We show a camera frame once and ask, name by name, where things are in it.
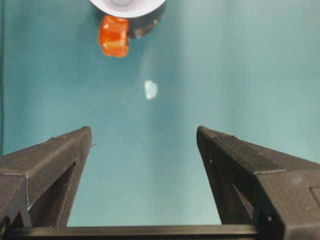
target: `white bowl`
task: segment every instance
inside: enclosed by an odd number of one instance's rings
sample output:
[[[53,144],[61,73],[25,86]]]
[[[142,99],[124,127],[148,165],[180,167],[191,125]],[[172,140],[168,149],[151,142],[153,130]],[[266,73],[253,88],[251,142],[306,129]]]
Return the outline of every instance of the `white bowl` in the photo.
[[[136,18],[160,7],[166,0],[90,0],[97,8],[112,16]]]

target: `teal background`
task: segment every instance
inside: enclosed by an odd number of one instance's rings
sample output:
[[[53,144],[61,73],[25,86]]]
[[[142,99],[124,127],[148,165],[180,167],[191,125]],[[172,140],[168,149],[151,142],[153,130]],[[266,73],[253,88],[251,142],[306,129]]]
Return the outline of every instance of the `teal background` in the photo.
[[[4,0],[0,0],[0,155],[4,151]]]
[[[218,224],[197,126],[320,163],[319,10],[168,0],[117,59],[98,46],[88,0],[6,0],[4,152],[91,126],[70,226]]]

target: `orange cube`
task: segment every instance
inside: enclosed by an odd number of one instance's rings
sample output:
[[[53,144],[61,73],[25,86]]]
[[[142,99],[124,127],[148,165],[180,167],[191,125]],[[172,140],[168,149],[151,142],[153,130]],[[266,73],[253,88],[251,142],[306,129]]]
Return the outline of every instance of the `orange cube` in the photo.
[[[125,18],[106,15],[103,17],[99,44],[107,56],[125,57],[128,54],[129,21]]]

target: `orange block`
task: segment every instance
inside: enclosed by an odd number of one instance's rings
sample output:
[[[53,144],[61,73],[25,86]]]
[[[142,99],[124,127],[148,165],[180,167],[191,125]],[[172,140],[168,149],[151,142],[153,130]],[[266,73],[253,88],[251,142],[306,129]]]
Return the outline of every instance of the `orange block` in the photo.
[[[99,30],[99,44],[107,56],[125,57],[128,54],[129,21],[105,15]]]

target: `small white object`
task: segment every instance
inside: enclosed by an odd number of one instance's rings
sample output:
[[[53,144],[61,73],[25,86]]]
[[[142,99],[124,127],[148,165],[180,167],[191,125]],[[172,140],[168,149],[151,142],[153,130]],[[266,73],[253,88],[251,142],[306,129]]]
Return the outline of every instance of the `small white object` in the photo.
[[[146,99],[154,99],[158,94],[158,85],[151,80],[147,80],[144,82],[144,90]]]
[[[136,18],[156,10],[166,0],[90,0],[103,12],[120,18]]]

